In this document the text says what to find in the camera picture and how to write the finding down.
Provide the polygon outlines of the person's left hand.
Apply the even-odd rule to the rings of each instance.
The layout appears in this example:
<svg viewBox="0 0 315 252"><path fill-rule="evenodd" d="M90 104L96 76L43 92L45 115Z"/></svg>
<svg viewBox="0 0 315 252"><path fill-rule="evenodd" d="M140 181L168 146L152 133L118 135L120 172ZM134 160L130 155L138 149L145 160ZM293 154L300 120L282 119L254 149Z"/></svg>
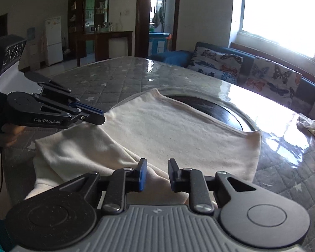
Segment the person's left hand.
<svg viewBox="0 0 315 252"><path fill-rule="evenodd" d="M0 133L0 147L12 146L17 141L24 129L24 126L5 124L1 129L2 133Z"/></svg>

